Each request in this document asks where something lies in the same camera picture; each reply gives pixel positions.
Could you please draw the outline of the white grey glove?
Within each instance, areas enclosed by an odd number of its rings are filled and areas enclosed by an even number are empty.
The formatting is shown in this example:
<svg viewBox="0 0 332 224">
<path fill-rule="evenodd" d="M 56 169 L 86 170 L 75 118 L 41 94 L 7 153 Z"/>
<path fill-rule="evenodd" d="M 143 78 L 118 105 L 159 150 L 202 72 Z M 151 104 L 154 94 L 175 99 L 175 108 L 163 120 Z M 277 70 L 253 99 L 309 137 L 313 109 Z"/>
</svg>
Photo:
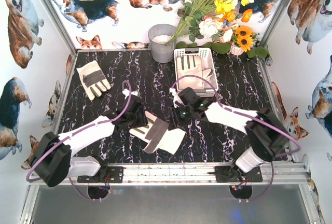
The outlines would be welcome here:
<svg viewBox="0 0 332 224">
<path fill-rule="evenodd" d="M 100 97 L 103 92 L 111 89 L 97 61 L 87 63 L 76 70 L 89 100 L 93 101 L 96 97 Z"/>
<path fill-rule="evenodd" d="M 197 55 L 184 55 L 176 58 L 178 78 L 185 75 L 202 77 L 201 59 Z M 203 81 L 196 77 L 185 77 L 178 82 L 178 88 L 183 90 L 187 87 L 200 90 L 203 89 Z"/>
</svg>

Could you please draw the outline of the white glove with green fingers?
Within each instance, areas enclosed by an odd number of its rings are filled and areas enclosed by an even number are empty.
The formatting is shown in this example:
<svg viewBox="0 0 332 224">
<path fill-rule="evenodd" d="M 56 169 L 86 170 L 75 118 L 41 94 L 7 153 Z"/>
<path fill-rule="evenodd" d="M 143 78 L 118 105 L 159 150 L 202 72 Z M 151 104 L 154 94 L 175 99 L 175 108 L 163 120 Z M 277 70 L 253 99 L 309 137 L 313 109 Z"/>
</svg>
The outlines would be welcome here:
<svg viewBox="0 0 332 224">
<path fill-rule="evenodd" d="M 213 70 L 211 68 L 207 68 L 202 70 L 202 78 L 211 82 L 211 77 L 213 76 Z"/>
</svg>

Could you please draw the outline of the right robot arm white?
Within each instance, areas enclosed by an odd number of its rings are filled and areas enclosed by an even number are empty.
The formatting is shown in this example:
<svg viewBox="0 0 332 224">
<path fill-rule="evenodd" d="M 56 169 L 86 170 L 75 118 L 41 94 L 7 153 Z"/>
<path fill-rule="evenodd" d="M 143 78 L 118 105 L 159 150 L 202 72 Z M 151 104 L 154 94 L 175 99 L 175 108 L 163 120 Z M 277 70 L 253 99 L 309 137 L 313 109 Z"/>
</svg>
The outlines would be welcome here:
<svg viewBox="0 0 332 224">
<path fill-rule="evenodd" d="M 236 129 L 249 140 L 250 147 L 233 163 L 232 169 L 248 173 L 265 162 L 273 161 L 289 138 L 282 124 L 270 109 L 262 112 L 221 105 L 212 97 L 199 97 L 192 88 L 177 92 L 170 88 L 173 106 L 170 108 L 169 130 L 180 128 L 189 119 L 222 124 Z"/>
</svg>

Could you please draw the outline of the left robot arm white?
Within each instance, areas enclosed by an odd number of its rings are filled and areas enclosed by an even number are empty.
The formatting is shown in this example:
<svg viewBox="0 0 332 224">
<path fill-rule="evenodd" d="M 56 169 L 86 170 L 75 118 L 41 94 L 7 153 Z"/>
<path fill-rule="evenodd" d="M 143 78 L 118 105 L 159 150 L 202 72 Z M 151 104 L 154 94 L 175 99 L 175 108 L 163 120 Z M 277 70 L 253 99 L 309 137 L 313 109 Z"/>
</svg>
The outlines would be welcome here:
<svg viewBox="0 0 332 224">
<path fill-rule="evenodd" d="M 128 103 L 106 111 L 80 128 L 61 134 L 46 133 L 32 155 L 29 172 L 35 172 L 49 187 L 71 177 L 85 177 L 89 182 L 103 181 L 109 173 L 107 165 L 97 157 L 78 157 L 77 153 L 112 136 L 115 131 L 147 125 L 144 105 L 133 96 Z"/>
</svg>

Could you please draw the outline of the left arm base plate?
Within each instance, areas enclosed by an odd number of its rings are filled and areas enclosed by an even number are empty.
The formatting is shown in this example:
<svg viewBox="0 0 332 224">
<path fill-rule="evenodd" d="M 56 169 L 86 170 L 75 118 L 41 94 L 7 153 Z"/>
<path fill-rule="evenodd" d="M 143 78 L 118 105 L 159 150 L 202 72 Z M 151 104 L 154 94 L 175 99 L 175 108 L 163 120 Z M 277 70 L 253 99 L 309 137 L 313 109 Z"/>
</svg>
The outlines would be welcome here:
<svg viewBox="0 0 332 224">
<path fill-rule="evenodd" d="M 78 183 L 122 183 L 123 166 L 102 166 L 94 176 L 79 176 Z"/>
</svg>

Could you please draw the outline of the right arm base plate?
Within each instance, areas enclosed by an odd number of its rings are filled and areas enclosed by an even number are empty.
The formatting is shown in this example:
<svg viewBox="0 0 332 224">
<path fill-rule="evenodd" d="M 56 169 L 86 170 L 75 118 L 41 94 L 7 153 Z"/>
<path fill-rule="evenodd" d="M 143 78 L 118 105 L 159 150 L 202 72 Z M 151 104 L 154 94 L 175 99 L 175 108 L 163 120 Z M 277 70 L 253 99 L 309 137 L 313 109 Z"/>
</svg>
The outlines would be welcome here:
<svg viewBox="0 0 332 224">
<path fill-rule="evenodd" d="M 240 183 L 244 180 L 249 183 L 260 183 L 263 181 L 259 167 L 245 173 L 241 170 L 235 170 L 231 166 L 215 166 L 214 171 L 208 172 L 208 174 L 214 175 L 218 183 Z"/>
</svg>

